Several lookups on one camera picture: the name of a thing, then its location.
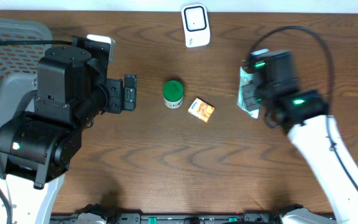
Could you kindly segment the teal wet wipes pack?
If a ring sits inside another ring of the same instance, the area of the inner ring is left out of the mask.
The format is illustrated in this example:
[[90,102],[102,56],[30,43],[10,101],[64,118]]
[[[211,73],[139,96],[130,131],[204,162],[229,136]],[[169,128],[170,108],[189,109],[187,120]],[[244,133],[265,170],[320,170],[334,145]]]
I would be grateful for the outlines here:
[[247,112],[251,118],[257,119],[259,117],[259,109],[248,110],[246,106],[245,87],[253,80],[253,74],[247,73],[242,67],[239,69],[239,91],[237,94],[237,106],[243,111]]

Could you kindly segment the green lid jar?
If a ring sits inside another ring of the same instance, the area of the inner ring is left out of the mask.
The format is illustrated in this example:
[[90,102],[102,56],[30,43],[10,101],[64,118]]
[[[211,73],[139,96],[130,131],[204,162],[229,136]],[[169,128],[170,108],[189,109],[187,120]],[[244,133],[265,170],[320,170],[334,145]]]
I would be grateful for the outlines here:
[[168,108],[179,108],[184,100],[183,85],[176,80],[166,82],[163,86],[163,100]]

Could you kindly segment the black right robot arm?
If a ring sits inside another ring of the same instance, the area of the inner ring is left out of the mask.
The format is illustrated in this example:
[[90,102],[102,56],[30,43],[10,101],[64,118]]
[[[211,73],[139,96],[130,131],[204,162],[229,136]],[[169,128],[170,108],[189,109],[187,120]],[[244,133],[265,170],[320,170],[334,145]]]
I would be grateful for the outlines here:
[[358,223],[358,166],[347,150],[328,103],[317,90],[300,90],[287,50],[252,52],[240,70],[238,102],[253,118],[282,128],[312,170],[337,223]]

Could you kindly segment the orange tissue pack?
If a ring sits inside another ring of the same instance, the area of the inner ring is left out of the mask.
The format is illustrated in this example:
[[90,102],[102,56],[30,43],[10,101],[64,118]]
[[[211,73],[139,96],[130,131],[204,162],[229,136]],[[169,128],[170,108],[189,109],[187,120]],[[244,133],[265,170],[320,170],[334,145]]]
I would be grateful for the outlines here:
[[195,98],[194,102],[188,108],[189,114],[197,117],[198,119],[207,123],[215,111],[215,108],[208,104],[207,102],[203,101],[200,98]]

